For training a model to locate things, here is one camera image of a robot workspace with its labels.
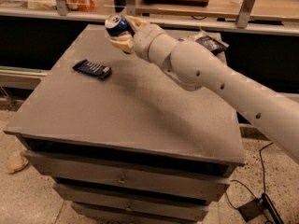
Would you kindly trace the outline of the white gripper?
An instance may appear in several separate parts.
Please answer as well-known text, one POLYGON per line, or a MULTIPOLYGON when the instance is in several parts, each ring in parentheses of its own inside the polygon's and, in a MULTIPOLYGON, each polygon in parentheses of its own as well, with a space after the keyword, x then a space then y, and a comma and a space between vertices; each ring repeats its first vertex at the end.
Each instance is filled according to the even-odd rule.
POLYGON ((126 20, 132 30, 136 32, 134 40, 130 34, 125 34, 112 36, 109 42, 115 48, 128 54, 135 53, 139 58, 148 62, 150 60, 150 45, 158 35, 164 34, 164 30, 157 24, 149 24, 140 17, 127 15, 126 20))

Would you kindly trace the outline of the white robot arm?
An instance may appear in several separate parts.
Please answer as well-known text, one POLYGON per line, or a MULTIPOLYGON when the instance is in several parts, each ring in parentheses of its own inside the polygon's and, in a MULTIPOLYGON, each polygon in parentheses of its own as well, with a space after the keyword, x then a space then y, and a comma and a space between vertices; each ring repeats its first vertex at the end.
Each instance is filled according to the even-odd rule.
POLYGON ((110 43, 156 64, 187 91, 217 93, 262 134, 299 162, 299 104, 237 73, 203 45, 177 40, 157 24, 115 14, 105 21, 110 43))

